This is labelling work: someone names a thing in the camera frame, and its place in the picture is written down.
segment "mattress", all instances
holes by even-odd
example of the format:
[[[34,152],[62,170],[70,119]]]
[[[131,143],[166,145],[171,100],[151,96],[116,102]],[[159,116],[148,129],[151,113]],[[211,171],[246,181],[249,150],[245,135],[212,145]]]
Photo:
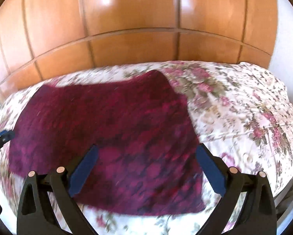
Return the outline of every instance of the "mattress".
[[[20,113],[43,84],[56,87],[127,80],[150,70],[161,71],[174,90],[188,98],[188,113],[199,138],[211,153],[228,166],[256,174],[267,173],[277,195],[293,177],[293,105],[283,82],[269,71],[249,63],[238,65],[198,61],[168,61],[114,66],[81,71],[12,94],[0,107],[0,131],[13,129]],[[9,144],[0,152],[0,186],[14,214],[17,213],[23,178],[9,172]],[[244,195],[225,228],[238,218]],[[60,225],[61,212],[50,194]],[[156,217],[110,213],[79,204],[89,223],[100,234],[196,234],[220,200],[203,176],[200,213]]]

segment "white wall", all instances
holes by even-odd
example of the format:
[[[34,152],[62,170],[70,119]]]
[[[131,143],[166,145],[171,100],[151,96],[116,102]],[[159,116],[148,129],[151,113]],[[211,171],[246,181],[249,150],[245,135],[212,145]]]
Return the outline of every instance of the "white wall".
[[[277,0],[278,28],[269,70],[288,88],[293,104],[293,7],[288,0]]]

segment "floral bedsheet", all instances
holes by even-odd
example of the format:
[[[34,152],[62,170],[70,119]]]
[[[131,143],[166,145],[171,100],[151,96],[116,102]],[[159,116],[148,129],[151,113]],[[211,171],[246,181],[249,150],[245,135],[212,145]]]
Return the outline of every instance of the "floral bedsheet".
[[[228,166],[267,173],[273,195],[293,177],[293,105],[283,82],[253,64],[168,61],[86,70],[53,78],[11,95],[0,107],[0,131],[13,129],[18,116],[42,84],[57,87],[126,80],[149,70],[161,71],[176,92],[188,98],[188,112],[200,142]],[[23,179],[8,171],[9,144],[0,152],[0,186],[16,214]],[[50,194],[60,225],[69,231]],[[80,209],[99,234],[196,234],[220,199],[203,178],[200,213],[159,217],[109,213],[91,206]],[[231,228],[243,203],[239,199],[225,230]]]

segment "folded garment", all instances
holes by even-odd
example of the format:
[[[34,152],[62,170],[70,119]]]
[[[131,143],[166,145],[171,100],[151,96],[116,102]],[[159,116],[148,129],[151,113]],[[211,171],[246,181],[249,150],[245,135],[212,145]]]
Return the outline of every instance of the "folded garment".
[[[45,174],[99,147],[77,202],[130,215],[204,209],[187,99],[159,71],[122,82],[43,85],[14,132],[9,170],[22,177],[31,170]]]

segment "wooden headboard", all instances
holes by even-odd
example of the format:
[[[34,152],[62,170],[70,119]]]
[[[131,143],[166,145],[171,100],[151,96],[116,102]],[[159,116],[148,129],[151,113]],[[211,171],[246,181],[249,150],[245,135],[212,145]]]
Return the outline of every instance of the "wooden headboard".
[[[5,0],[0,101],[42,80],[116,64],[247,61],[267,68],[276,0]]]

